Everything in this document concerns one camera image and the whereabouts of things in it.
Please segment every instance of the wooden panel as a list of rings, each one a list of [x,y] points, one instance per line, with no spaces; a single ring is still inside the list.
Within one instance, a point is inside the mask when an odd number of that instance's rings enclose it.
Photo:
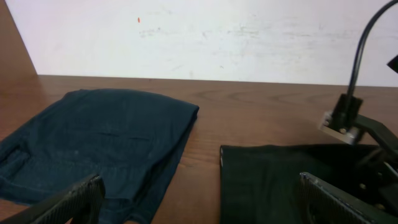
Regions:
[[[260,146],[338,142],[317,129],[345,86],[39,76],[0,95],[0,139],[66,92],[131,88],[200,107],[180,164],[153,223],[218,223],[221,144]],[[361,114],[398,133],[398,88],[359,87]],[[372,143],[369,138],[363,142]],[[0,220],[23,207],[1,201]]]
[[[37,76],[5,0],[0,0],[0,91]]]

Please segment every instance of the table surface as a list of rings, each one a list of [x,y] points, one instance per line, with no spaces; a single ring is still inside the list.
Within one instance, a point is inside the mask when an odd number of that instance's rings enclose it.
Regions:
[[[317,129],[345,86],[278,83],[37,76],[0,90],[0,139],[79,89],[129,88],[200,107],[177,171],[153,223],[218,223],[219,148],[338,142]],[[398,133],[398,88],[357,87],[361,114]],[[363,141],[373,143],[367,137]],[[26,207],[0,200],[0,220]]]

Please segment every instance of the black cloth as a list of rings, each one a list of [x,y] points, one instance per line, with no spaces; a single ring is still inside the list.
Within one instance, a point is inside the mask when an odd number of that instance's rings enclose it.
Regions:
[[[376,146],[222,146],[221,224],[301,224],[295,198],[300,172],[347,189],[349,170]]]
[[[134,90],[79,90],[0,143],[0,197],[35,204],[98,173],[100,223],[150,223],[199,107]]]

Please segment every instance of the dark blue jeans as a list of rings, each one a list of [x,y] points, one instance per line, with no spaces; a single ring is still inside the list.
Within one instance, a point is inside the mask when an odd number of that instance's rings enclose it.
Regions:
[[[98,173],[100,223],[150,223],[198,109],[133,90],[67,93],[0,143],[0,197],[34,204]]]

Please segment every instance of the black cable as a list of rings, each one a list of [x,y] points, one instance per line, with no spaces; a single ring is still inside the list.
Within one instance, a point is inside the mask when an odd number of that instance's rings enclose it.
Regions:
[[[354,59],[354,66],[353,66],[353,71],[351,73],[351,80],[349,81],[349,86],[347,90],[347,97],[346,97],[346,104],[345,104],[345,114],[348,113],[349,106],[351,104],[351,100],[354,94],[355,90],[355,83],[356,80],[358,79],[358,73],[359,73],[359,66],[361,65],[361,59],[362,59],[362,54],[363,50],[365,47],[366,39],[368,38],[368,35],[373,27],[373,25],[376,23],[376,21],[380,18],[380,16],[386,12],[391,6],[395,5],[398,3],[398,0],[392,0],[391,2],[387,3],[385,6],[383,6],[369,21],[369,23],[366,25],[365,30],[362,33],[362,36],[359,40],[358,43],[358,48],[356,49],[356,54],[355,54],[355,59]]]

